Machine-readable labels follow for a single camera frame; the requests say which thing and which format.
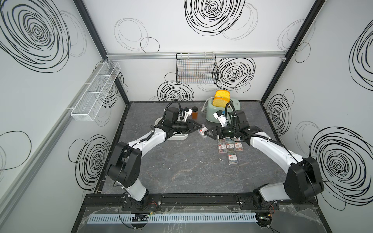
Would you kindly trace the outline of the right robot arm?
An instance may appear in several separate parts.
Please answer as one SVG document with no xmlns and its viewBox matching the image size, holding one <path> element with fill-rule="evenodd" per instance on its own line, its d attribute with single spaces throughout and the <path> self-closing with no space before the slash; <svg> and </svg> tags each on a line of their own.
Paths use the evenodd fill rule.
<svg viewBox="0 0 373 233">
<path fill-rule="evenodd" d="M 314 158 L 290 151 L 259 127 L 251 126 L 245 113 L 237 111 L 232 103 L 227 103 L 224 110 L 216 111 L 213 117 L 220 126 L 207 130 L 208 137 L 229 137 L 238 143 L 245 142 L 272 159 L 286 174 L 284 182 L 265 184 L 254 190 L 253 201 L 257 206 L 283 200 L 304 204 L 324 191 L 319 164 Z"/>
</svg>

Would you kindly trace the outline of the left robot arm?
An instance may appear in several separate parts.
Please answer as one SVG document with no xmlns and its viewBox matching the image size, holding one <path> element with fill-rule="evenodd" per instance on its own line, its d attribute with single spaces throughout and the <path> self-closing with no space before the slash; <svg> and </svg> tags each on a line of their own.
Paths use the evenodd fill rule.
<svg viewBox="0 0 373 233">
<path fill-rule="evenodd" d="M 188 118 L 197 111 L 197 107 L 182 108 L 179 101 L 170 102 L 158 123 L 147 134 L 128 143 L 116 144 L 105 170 L 106 175 L 119 184 L 130 198 L 142 202 L 149 193 L 139 179 L 142 157 L 175 135 L 189 135 L 202 129 L 201 124 Z"/>
</svg>

